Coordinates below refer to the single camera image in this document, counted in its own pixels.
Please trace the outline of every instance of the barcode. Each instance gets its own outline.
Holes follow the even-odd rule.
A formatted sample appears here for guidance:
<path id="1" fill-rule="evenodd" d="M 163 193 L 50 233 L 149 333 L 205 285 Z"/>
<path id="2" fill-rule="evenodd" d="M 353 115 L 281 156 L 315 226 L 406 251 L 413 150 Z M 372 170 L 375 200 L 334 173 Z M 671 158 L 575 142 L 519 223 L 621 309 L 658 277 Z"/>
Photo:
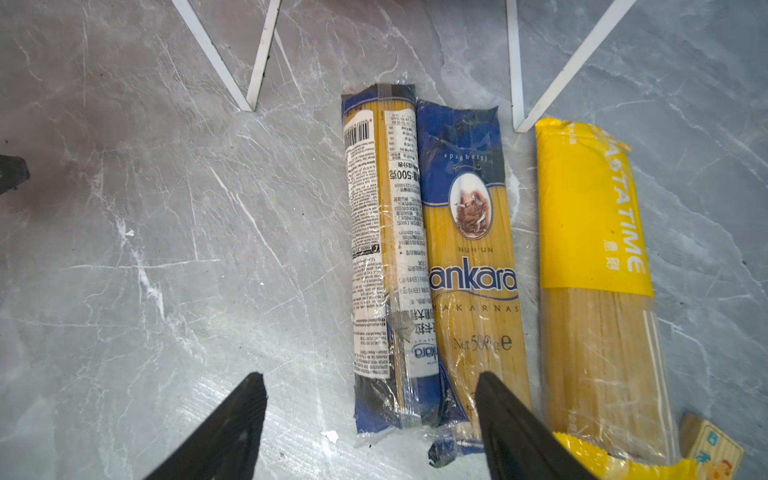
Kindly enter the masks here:
<path id="1" fill-rule="evenodd" d="M 357 122 L 344 134 L 344 149 L 352 147 L 359 141 L 368 140 L 369 136 L 369 121 Z"/>

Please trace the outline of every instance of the marble floor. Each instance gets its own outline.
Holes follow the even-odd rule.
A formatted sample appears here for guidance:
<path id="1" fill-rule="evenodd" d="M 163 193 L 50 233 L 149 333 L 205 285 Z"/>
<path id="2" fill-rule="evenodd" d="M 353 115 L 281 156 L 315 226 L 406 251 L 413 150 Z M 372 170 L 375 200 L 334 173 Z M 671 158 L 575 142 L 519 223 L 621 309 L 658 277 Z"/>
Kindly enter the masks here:
<path id="1" fill-rule="evenodd" d="M 520 0 L 527 109 L 609 3 Z M 193 4 L 244 90 L 266 2 Z M 31 171 L 0 197 L 0 476 L 143 478 L 257 370 L 257 478 L 487 477 L 355 437 L 339 96 L 374 81 L 500 107 L 540 412 L 502 0 L 284 0 L 255 114 L 168 0 L 2 0 L 0 38 L 0 154 Z M 767 41 L 764 2 L 643 0 L 548 111 L 633 147 L 670 400 L 744 446 L 741 480 L 768 468 Z"/>

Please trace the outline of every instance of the white metal frame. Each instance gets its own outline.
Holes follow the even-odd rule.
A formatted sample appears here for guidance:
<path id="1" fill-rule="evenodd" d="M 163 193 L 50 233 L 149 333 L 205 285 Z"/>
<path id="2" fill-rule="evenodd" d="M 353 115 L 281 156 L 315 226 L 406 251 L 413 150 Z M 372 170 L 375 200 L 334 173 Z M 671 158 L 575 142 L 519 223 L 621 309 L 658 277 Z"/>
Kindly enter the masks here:
<path id="1" fill-rule="evenodd" d="M 525 117 L 523 103 L 523 80 L 520 60 L 520 36 L 518 30 L 517 0 L 507 0 L 507 36 L 509 41 L 509 74 L 512 95 L 512 127 L 519 134 L 531 130 L 544 112 L 552 105 L 565 85 L 576 75 L 581 66 L 598 49 L 600 43 L 611 33 L 636 0 L 614 0 L 608 10 L 595 24 L 592 31 L 576 49 L 557 77 L 538 99 L 531 112 Z"/>
<path id="2" fill-rule="evenodd" d="M 280 10 L 280 2 L 281 0 L 270 0 L 270 5 L 266 9 L 264 29 L 261 32 L 261 40 L 259 41 L 259 49 L 256 53 L 256 61 L 253 64 L 253 73 L 251 73 L 250 76 L 248 93 L 243 95 L 243 92 L 237 86 L 234 77 L 221 59 L 221 55 L 219 55 L 219 51 L 216 49 L 213 41 L 211 41 L 208 32 L 205 30 L 203 24 L 200 23 L 200 18 L 197 17 L 189 0 L 173 0 L 179 15 L 181 15 L 182 19 L 187 24 L 187 27 L 192 31 L 192 35 L 194 35 L 200 48 L 205 52 L 208 61 L 213 65 L 214 70 L 219 74 L 221 81 L 227 87 L 227 90 L 230 91 L 232 99 L 235 100 L 237 106 L 240 107 L 240 110 L 242 111 L 256 110 L 256 103 L 259 100 L 261 84 L 264 80 L 266 58 L 270 54 L 272 37 L 275 32 L 275 24 L 277 23 L 277 13 Z"/>

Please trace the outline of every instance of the nutrition label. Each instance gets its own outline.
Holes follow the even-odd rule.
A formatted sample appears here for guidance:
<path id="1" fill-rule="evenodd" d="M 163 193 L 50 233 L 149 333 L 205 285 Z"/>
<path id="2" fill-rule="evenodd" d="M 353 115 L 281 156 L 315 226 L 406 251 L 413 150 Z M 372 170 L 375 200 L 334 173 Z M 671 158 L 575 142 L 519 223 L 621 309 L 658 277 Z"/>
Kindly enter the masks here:
<path id="1" fill-rule="evenodd" d="M 347 123 L 344 144 L 352 211 L 354 370 L 361 376 L 388 379 L 389 342 L 372 111 L 361 110 Z"/>
<path id="2" fill-rule="evenodd" d="M 397 298 L 395 310 L 408 312 L 414 322 L 406 357 L 411 377 L 436 375 L 437 339 L 429 289 L 426 232 L 422 214 L 419 160 L 416 154 L 416 114 L 410 108 L 385 111 L 389 152 L 389 192 L 394 213 Z"/>

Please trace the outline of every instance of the spaghetti package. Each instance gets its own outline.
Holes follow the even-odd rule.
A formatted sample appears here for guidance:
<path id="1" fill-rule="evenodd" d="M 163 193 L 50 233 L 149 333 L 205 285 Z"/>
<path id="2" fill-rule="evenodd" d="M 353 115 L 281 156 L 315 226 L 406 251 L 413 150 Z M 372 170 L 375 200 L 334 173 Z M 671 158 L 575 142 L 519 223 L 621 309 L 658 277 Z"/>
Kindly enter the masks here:
<path id="1" fill-rule="evenodd" d="M 536 138 L 546 422 L 612 456 L 672 465 L 677 428 L 630 148 L 554 118 Z"/>
<path id="2" fill-rule="evenodd" d="M 475 409 L 480 373 L 495 373 L 527 406 L 518 283 L 496 109 L 416 109 L 429 286 L 442 359 L 446 434 L 429 456 L 442 466 L 482 451 Z"/>
<path id="3" fill-rule="evenodd" d="M 412 85 L 342 97 L 361 434 L 434 424 L 440 405 L 414 105 Z"/>

